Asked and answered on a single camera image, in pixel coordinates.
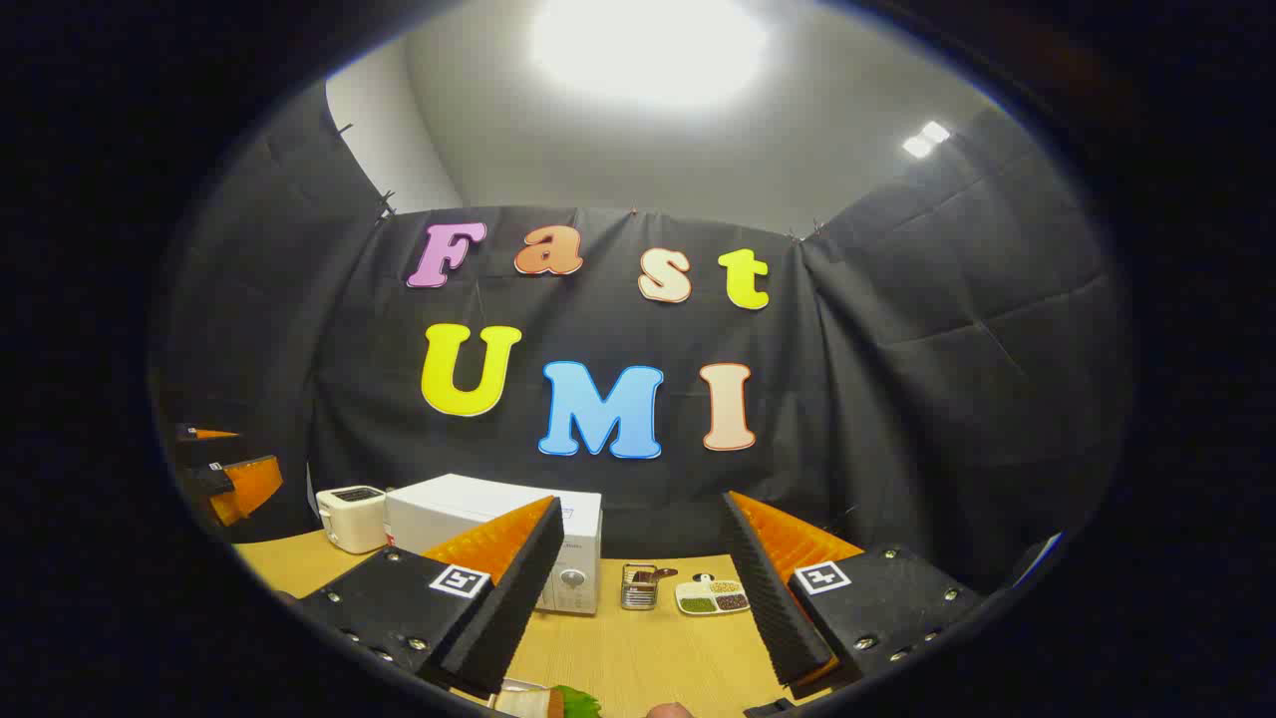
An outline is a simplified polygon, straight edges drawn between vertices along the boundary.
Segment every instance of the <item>blue letter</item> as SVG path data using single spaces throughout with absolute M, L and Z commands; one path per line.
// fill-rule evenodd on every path
M 550 362 L 545 377 L 554 388 L 550 399 L 550 432 L 537 448 L 551 457 L 572 457 L 581 445 L 572 440 L 572 421 L 584 440 L 590 454 L 602 451 L 602 445 L 619 423 L 611 454 L 619 459 L 655 459 L 656 388 L 665 381 L 660 370 L 629 367 L 611 388 L 604 402 L 590 371 L 579 362 Z

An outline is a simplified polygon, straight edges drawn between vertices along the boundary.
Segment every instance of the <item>wooden table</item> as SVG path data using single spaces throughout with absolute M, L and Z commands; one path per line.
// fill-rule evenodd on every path
M 341 551 L 322 531 L 235 548 L 271 588 L 299 598 L 369 556 Z M 604 718 L 641 718 L 669 701 L 681 703 L 697 718 L 739 718 L 745 708 L 781 696 L 794 700 L 776 681 L 748 611 L 692 617 L 674 604 L 674 588 L 693 574 L 738 579 L 729 556 L 652 561 L 678 569 L 678 576 L 660 583 L 653 611 L 620 608 L 624 564 L 602 560 L 596 616 L 532 613 L 508 677 L 583 690 L 602 704 Z

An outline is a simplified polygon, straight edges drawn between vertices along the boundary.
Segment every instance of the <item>yellow letter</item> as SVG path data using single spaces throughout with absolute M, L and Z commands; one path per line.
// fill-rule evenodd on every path
M 642 275 L 638 277 L 638 291 L 655 301 L 678 304 L 692 295 L 692 279 L 686 278 L 692 263 L 686 254 L 669 249 L 648 249 L 638 259 Z
M 741 309 L 762 309 L 769 301 L 766 291 L 754 291 L 753 275 L 766 274 L 767 263 L 755 261 L 752 249 L 736 249 L 718 256 L 718 264 L 726 267 L 726 295 L 731 304 Z
M 487 343 L 482 380 L 473 392 L 461 392 L 452 384 L 452 375 L 457 369 L 461 342 L 470 338 L 470 329 L 461 324 L 433 324 L 425 329 L 430 346 L 425 349 L 425 367 L 421 370 L 421 397 L 438 412 L 477 417 L 500 402 L 505 370 L 509 369 L 509 349 L 523 338 L 523 332 L 514 326 L 487 326 L 478 337 Z
M 581 232 L 563 224 L 532 230 L 523 238 L 528 246 L 514 256 L 514 268 L 524 274 L 570 274 L 584 264 Z
M 744 423 L 744 380 L 752 372 L 744 365 L 701 367 L 701 379 L 709 385 L 709 434 L 704 449 L 739 451 L 758 440 Z

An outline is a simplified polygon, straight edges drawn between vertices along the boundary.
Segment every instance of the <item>ceiling light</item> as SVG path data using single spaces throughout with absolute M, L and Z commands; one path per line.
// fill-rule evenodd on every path
M 930 154 L 930 150 L 935 148 L 934 144 L 928 142 L 924 136 L 910 136 L 903 140 L 903 148 L 916 158 L 925 157 Z
M 567 85 L 643 105 L 722 101 L 748 84 L 766 33 L 729 0 L 549 0 L 532 57 Z
M 926 122 L 926 126 L 921 128 L 921 134 L 926 135 L 926 138 L 929 138 L 930 142 L 934 142 L 937 144 L 951 136 L 948 134 L 948 130 L 946 130 L 943 125 L 933 121 Z

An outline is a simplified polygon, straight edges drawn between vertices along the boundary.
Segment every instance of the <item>green leaf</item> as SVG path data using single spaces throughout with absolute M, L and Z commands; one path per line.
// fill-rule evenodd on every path
M 592 695 L 568 686 L 554 686 L 550 690 L 563 694 L 563 718 L 600 718 L 602 707 Z

